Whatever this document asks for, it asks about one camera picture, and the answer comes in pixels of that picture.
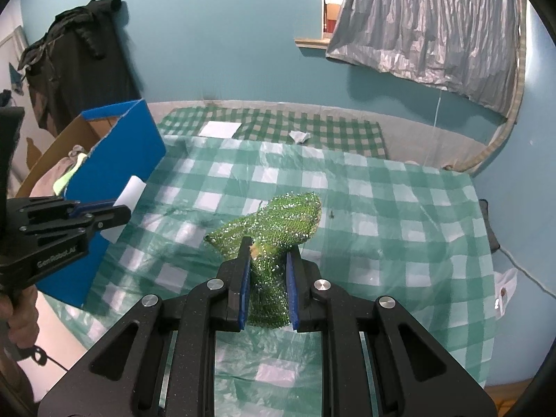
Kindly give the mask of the person's left hand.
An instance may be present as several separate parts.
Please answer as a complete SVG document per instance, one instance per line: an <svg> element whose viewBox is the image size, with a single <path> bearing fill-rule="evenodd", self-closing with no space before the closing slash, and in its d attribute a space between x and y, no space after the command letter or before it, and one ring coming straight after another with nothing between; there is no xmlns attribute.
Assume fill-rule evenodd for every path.
<svg viewBox="0 0 556 417"><path fill-rule="evenodd" d="M1 320L8 325L8 340L18 348L31 348L37 341L40 332L37 299L35 285L21 291L16 303L1 295Z"/></svg>

